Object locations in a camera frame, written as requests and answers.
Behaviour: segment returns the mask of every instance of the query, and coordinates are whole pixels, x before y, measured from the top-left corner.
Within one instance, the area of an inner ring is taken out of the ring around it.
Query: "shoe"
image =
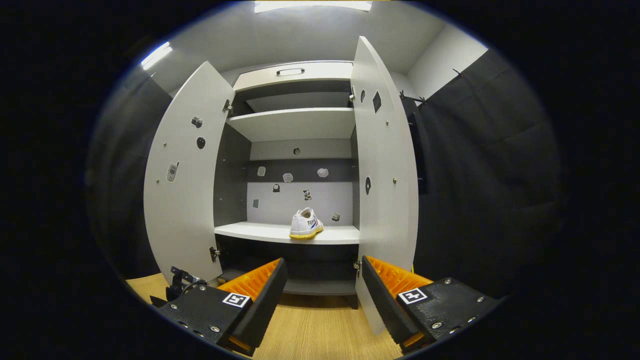
[[[291,220],[292,239],[311,239],[324,229],[322,221],[318,220],[312,208],[298,210]]]

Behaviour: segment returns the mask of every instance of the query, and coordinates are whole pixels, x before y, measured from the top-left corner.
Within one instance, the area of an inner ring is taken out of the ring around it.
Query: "cabinet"
[[[203,63],[164,114],[144,190],[168,281],[171,266],[232,279],[282,256],[286,292],[357,294],[374,332],[384,325],[353,263],[369,255],[410,269],[417,199],[401,100],[364,37],[353,61],[278,65],[233,87]],[[291,217],[306,206],[324,231],[290,239]]]

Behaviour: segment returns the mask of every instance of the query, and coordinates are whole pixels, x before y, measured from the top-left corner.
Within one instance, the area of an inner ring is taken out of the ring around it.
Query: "cable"
[[[185,293],[185,292],[187,292],[187,289],[188,289],[190,286],[197,285],[197,284],[198,284],[198,282],[197,282],[197,281],[195,281],[195,282],[192,282],[191,284],[189,284],[189,285],[185,286],[185,287],[184,287],[184,289],[182,289],[182,292],[180,293],[180,295],[184,295],[184,293]]]

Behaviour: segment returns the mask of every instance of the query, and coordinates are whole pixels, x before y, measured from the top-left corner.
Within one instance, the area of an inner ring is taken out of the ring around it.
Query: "light fixture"
[[[142,65],[142,69],[143,70],[149,69],[155,63],[157,63],[161,58],[164,58],[168,53],[170,53],[171,50],[173,49],[169,46],[169,42],[165,42],[156,50],[153,50],[153,52],[150,53],[149,56],[147,56],[144,60],[142,60],[142,62],[140,63],[140,65]]]
[[[338,6],[368,12],[371,10],[371,1],[254,1],[255,13],[268,12],[270,10],[292,8],[294,6]]]

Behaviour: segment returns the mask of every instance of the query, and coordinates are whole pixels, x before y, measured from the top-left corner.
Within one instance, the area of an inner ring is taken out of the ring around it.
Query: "open cabinet door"
[[[145,173],[149,244],[164,278],[176,266],[205,281],[222,274],[212,261],[213,182],[225,102],[235,91],[207,61],[173,98],[156,131]]]
[[[399,92],[369,41],[360,37],[351,86],[360,167],[363,255],[411,270],[418,232],[418,179],[413,143]],[[356,292],[373,333],[385,326],[362,276]]]

